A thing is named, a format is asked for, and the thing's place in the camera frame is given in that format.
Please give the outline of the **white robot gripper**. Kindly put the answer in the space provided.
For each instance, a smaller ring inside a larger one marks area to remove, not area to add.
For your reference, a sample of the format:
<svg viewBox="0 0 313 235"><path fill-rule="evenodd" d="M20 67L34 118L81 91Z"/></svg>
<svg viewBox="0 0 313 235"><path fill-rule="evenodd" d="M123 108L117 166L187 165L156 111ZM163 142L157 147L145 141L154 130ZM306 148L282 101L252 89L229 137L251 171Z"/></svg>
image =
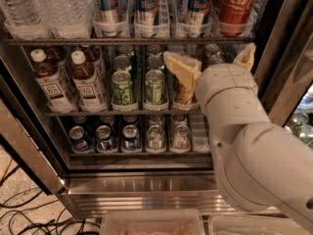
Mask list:
<svg viewBox="0 0 313 235"><path fill-rule="evenodd" d="M230 103L230 111L242 109L251 116L258 112L258 86L251 71L256 45L249 43L234 59L233 64L208 67L201 73L201 61L188 55L166 51L163 60L166 67L196 97L204 115L208 115L208 104L224 94Z"/></svg>

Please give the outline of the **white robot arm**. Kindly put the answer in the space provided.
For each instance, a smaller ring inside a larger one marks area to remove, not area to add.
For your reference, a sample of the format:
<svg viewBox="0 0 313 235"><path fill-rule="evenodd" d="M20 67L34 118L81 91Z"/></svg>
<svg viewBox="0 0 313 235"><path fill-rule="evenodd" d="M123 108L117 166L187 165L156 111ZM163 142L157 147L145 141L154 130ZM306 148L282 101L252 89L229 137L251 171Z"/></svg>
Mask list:
<svg viewBox="0 0 313 235"><path fill-rule="evenodd" d="M313 233L312 150L270 120L250 71L237 64L202 70L201 61L168 51L163 60L207 117L222 198L244 212L275 207Z"/></svg>

